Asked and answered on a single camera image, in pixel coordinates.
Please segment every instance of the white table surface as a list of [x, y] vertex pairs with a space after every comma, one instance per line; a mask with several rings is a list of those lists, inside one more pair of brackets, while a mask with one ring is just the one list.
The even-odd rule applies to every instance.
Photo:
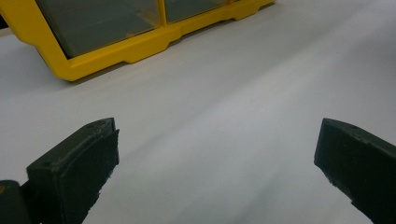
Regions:
[[75, 83], [0, 37], [0, 179], [114, 117], [120, 165], [85, 224], [371, 223], [313, 159], [323, 118], [396, 144], [395, 11], [279, 0]]

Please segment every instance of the yellow frame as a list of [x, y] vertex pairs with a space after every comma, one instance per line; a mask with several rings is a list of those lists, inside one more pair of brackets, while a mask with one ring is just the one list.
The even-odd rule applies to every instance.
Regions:
[[0, 14], [15, 36], [33, 45], [56, 77], [74, 81], [113, 64], [135, 63], [165, 50], [183, 35], [218, 21], [241, 20], [275, 0], [228, 0], [228, 4], [183, 21], [167, 23], [165, 2], [158, 0], [161, 26], [118, 43], [67, 59], [35, 0], [0, 0]]

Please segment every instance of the rubber gripper pad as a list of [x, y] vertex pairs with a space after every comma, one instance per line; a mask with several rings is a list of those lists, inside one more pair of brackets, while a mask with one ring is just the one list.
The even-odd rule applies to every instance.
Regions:
[[43, 224], [80, 224], [119, 163], [114, 119], [90, 123], [27, 167], [40, 193]]
[[396, 147], [354, 125], [324, 119], [315, 165], [374, 223], [396, 223]]

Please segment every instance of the yellow plastic bin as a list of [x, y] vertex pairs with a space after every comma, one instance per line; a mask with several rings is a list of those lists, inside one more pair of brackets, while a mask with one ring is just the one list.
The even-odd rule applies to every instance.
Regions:
[[218, 21], [241, 20], [275, 0], [0, 0], [15, 36], [52, 73], [74, 81], [165, 50]]

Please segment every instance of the transparent window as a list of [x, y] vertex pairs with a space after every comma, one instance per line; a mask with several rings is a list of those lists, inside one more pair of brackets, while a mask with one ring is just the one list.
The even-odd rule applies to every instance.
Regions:
[[36, 2], [68, 57], [76, 57], [160, 25], [157, 0]]
[[165, 0], [166, 19], [180, 21], [227, 4], [227, 0]]

